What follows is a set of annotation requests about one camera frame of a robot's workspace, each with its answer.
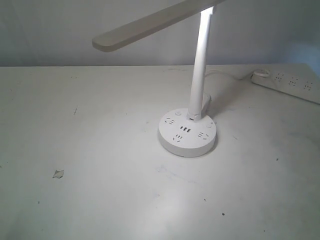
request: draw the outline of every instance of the power outlet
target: power outlet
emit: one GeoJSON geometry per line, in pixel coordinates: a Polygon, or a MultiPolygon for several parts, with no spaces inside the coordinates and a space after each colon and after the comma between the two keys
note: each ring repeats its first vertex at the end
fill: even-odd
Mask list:
{"type": "Polygon", "coordinates": [[[251,81],[257,85],[320,104],[319,79],[306,80],[286,72],[275,71],[270,73],[270,77],[253,74],[251,81]]]}

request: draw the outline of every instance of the white desk lamp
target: white desk lamp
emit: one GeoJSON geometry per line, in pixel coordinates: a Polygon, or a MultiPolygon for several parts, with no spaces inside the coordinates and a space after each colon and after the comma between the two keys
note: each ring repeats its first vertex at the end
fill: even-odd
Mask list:
{"type": "Polygon", "coordinates": [[[112,52],[201,12],[189,108],[168,112],[159,124],[159,140],[169,152],[199,157],[214,146],[217,129],[206,115],[211,97],[204,94],[208,39],[214,6],[224,0],[185,0],[92,40],[94,48],[112,52]]]}

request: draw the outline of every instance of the power strip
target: power strip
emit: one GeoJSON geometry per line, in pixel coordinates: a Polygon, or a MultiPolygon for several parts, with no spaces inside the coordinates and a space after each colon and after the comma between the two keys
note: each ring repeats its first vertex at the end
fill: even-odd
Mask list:
{"type": "Polygon", "coordinates": [[[251,77],[254,84],[294,97],[320,104],[320,79],[302,78],[284,71],[256,70],[251,77]]]}

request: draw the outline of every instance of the white wall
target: white wall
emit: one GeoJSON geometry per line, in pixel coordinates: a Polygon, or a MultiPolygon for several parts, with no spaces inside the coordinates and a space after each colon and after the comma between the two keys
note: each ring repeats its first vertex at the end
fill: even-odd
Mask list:
{"type": "MultiPolygon", "coordinates": [[[[113,53],[91,45],[100,33],[178,2],[0,0],[0,65],[191,65],[199,14],[113,53]]],[[[208,63],[306,62],[320,74],[318,2],[227,0],[213,16],[208,63]]]]}

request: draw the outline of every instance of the electrical socket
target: electrical socket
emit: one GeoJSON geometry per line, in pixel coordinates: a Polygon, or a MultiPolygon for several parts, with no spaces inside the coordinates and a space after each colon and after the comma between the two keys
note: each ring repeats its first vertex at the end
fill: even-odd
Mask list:
{"type": "Polygon", "coordinates": [[[320,104],[320,80],[318,79],[306,80],[290,73],[274,71],[270,73],[270,77],[253,74],[251,81],[257,85],[320,104]]]}

